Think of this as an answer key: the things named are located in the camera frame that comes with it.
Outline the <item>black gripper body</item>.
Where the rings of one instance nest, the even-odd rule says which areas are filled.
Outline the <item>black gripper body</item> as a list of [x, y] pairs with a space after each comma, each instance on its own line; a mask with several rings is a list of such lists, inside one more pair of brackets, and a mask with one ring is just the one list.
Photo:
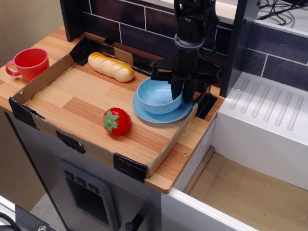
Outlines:
[[221, 66], [199, 57], [204, 41], [205, 39], [201, 38], [192, 42], [175, 36], [176, 53], [169, 58], [150, 63], [151, 79], [168, 82], [173, 79], [182, 82], [197, 80], [199, 84], [216, 84]]

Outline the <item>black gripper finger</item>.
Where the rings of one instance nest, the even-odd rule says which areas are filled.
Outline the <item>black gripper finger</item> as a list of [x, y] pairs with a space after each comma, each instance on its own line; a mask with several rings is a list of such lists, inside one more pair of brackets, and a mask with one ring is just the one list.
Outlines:
[[172, 99], [176, 100], [182, 93], [183, 82], [181, 80], [173, 78], [171, 80], [171, 92]]
[[192, 100], [197, 90], [197, 86], [197, 80], [189, 80], [184, 82], [183, 99], [185, 103], [189, 103]]

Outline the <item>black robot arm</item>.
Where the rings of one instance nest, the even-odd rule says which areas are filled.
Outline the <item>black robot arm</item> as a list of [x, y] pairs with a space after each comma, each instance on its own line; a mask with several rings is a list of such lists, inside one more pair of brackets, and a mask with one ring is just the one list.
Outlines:
[[213, 33], [219, 21], [214, 0], [176, 0], [178, 29], [174, 36], [176, 53], [166, 59], [152, 61], [151, 80], [171, 84], [173, 99], [182, 96], [190, 102], [197, 89], [216, 83], [221, 66], [203, 60], [205, 40], [214, 42]]

